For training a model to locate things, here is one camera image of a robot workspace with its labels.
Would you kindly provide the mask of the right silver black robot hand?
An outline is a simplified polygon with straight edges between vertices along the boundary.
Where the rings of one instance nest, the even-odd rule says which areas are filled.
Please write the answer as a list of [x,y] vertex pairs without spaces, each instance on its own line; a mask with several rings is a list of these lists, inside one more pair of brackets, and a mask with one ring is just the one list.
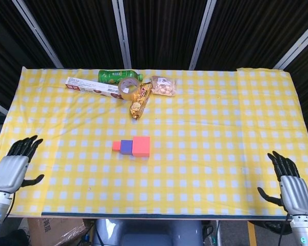
[[270,203],[283,207],[292,216],[308,215],[308,188],[304,179],[300,177],[296,164],[276,151],[268,153],[267,156],[272,161],[279,182],[280,197],[269,196],[258,187],[260,196]]

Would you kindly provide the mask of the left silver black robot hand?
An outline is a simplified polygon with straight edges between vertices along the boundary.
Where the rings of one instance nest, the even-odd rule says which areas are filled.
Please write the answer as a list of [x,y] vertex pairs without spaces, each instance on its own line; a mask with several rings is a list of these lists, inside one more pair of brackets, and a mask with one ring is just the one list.
[[16,141],[0,161],[0,192],[13,194],[22,187],[40,183],[45,177],[26,179],[29,164],[43,139],[36,135]]

